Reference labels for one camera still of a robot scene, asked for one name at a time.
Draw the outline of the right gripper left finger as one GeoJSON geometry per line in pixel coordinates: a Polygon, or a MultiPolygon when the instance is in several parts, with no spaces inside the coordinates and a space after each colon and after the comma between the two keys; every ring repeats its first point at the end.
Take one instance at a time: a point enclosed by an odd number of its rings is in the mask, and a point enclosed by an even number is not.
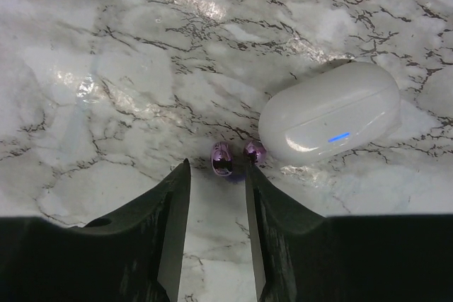
{"type": "Polygon", "coordinates": [[[1,219],[2,301],[176,301],[190,164],[83,227],[1,219]]]}

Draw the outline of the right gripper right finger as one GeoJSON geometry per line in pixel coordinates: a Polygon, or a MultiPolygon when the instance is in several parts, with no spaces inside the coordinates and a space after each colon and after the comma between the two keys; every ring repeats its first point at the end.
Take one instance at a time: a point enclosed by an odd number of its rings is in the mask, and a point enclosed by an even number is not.
{"type": "Polygon", "coordinates": [[[259,301],[451,301],[452,216],[321,216],[246,170],[259,301]]]}

